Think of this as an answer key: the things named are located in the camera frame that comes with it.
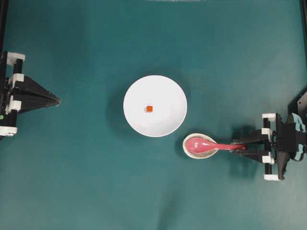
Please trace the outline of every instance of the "green tabletop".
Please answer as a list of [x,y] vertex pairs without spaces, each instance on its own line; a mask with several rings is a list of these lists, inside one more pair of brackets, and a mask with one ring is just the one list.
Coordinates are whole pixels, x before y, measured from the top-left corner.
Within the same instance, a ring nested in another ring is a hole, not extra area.
[[[12,0],[4,49],[26,54],[24,74],[62,103],[18,116],[0,143],[1,230],[306,228],[306,159],[267,182],[260,163],[181,147],[192,132],[230,142],[262,113],[286,119],[307,85],[299,0]],[[188,100],[162,138],[122,110],[153,74]]]

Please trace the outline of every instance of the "orange cube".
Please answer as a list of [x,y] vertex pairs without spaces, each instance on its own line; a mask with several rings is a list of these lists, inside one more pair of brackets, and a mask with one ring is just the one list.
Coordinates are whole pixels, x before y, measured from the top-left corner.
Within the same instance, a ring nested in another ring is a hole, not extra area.
[[153,111],[153,107],[152,106],[147,106],[146,107],[146,112],[151,113]]

